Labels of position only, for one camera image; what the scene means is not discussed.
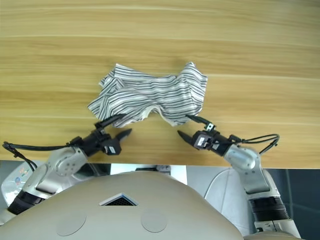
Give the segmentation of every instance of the fabric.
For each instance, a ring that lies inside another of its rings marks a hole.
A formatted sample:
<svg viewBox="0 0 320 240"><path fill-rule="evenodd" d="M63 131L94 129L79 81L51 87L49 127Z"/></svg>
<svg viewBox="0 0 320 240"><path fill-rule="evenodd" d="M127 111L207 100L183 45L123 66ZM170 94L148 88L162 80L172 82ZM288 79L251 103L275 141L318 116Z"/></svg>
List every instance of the fabric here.
<svg viewBox="0 0 320 240"><path fill-rule="evenodd" d="M186 123L186 115L197 115L204 102L208 78L193 62L179 75L151 76L116 64L99 83L102 91L88 108L99 119L127 114L113 124L122 128L159 113L172 126Z"/></svg>

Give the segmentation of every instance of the wood grain surface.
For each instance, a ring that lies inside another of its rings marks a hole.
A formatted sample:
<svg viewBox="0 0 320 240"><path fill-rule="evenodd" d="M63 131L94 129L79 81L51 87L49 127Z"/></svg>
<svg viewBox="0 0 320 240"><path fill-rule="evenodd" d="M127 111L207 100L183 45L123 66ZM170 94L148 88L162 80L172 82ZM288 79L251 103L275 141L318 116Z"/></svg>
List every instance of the wood grain surface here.
<svg viewBox="0 0 320 240"><path fill-rule="evenodd" d="M320 2L311 0L1 0L0 141L85 137L97 121L87 105L115 63L161 76L189 61L208 76L200 115L221 133L279 133L264 167L320 168ZM177 134L200 124L151 114L128 127L120 156L91 161L228 165ZM0 159L14 158L1 148Z"/></svg>

